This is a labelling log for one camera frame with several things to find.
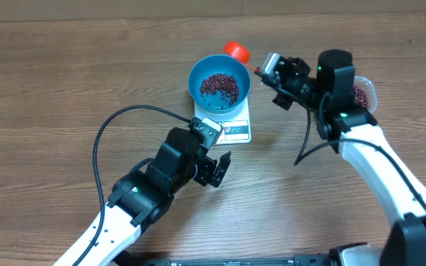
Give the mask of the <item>red scoop with blue handle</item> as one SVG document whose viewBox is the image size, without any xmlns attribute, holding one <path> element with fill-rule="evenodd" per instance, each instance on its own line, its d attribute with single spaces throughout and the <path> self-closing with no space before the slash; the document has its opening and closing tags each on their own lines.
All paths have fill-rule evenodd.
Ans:
<svg viewBox="0 0 426 266">
<path fill-rule="evenodd" d="M 251 69 L 253 72 L 260 71 L 259 67 L 254 67 L 249 64 L 249 61 L 251 59 L 251 53 L 239 42 L 228 41 L 224 45 L 223 51 L 225 54 L 233 57 L 235 60 L 239 61 L 246 68 Z"/>
</svg>

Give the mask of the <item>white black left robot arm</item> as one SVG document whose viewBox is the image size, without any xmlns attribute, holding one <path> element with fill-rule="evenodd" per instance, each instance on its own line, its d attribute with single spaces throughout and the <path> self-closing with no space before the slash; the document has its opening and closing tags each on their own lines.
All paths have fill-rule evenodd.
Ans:
<svg viewBox="0 0 426 266">
<path fill-rule="evenodd" d="M 140 162 L 115 183 L 105 214 L 97 215 L 56 264 L 108 265 L 169 210 L 175 194 L 190 180 L 218 187 L 231 155 L 213 160 L 207 153 L 221 133 L 220 125 L 205 123 L 173 128 L 155 158 Z"/>
</svg>

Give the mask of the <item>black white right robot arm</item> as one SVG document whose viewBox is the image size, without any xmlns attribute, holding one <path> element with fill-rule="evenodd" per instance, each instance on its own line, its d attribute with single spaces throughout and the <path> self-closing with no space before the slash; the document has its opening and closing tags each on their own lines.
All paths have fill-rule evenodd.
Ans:
<svg viewBox="0 0 426 266">
<path fill-rule="evenodd" d="M 426 187 L 391 148 L 376 118 L 355 100 L 355 67 L 344 50 L 319 55 L 316 77 L 300 58 L 269 53 L 256 70 L 283 109 L 298 103 L 323 139 L 363 178 L 390 225 L 385 245 L 332 248 L 324 265 L 426 265 Z"/>
</svg>

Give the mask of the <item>white digital kitchen scale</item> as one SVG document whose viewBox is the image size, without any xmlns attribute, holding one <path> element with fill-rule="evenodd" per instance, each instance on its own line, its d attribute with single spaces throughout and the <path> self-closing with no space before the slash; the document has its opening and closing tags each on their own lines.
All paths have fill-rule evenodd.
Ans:
<svg viewBox="0 0 426 266">
<path fill-rule="evenodd" d="M 252 138 L 251 121 L 249 115 L 249 100 L 246 98 L 236 109 L 223 114 L 207 112 L 195 103 L 195 116 L 213 120 L 223 127 L 221 136 L 216 145 L 231 145 L 250 143 Z"/>
</svg>

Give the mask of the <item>red beans in bowl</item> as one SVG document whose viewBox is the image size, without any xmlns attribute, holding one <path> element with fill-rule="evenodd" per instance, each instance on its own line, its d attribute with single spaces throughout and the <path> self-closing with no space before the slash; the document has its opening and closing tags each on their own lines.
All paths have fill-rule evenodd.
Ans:
<svg viewBox="0 0 426 266">
<path fill-rule="evenodd" d="M 206 98 L 210 95 L 220 94 L 220 99 L 230 106 L 235 104 L 240 96 L 239 85 L 233 75 L 217 73 L 204 79 L 200 85 L 200 96 Z"/>
</svg>

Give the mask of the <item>blue bowl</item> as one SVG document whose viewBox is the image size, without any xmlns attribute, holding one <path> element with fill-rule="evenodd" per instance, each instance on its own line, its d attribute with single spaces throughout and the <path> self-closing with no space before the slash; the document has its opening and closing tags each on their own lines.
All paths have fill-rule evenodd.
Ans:
<svg viewBox="0 0 426 266">
<path fill-rule="evenodd" d="M 246 67 L 233 57 L 210 55 L 192 67 L 188 88 L 199 107 L 211 113 L 227 113 L 248 97 L 251 76 Z"/>
</svg>

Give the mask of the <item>clear plastic container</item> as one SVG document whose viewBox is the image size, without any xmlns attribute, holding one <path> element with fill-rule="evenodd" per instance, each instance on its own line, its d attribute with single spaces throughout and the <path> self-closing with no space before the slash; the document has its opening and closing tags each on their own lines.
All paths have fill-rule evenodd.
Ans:
<svg viewBox="0 0 426 266">
<path fill-rule="evenodd" d="M 364 76 L 356 75 L 354 77 L 354 86 L 358 86 L 365 90 L 369 103 L 367 110 L 373 114 L 376 111 L 379 103 L 373 82 Z"/>
</svg>

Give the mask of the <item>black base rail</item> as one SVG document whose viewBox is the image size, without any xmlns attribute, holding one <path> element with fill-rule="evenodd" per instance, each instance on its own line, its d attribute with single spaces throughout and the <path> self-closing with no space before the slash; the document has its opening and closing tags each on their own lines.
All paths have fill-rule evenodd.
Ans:
<svg viewBox="0 0 426 266">
<path fill-rule="evenodd" d="M 339 266 L 343 265 L 337 256 L 329 254 L 298 254 L 288 258 L 255 259 L 146 259 L 134 257 L 122 251 L 109 266 Z"/>
</svg>

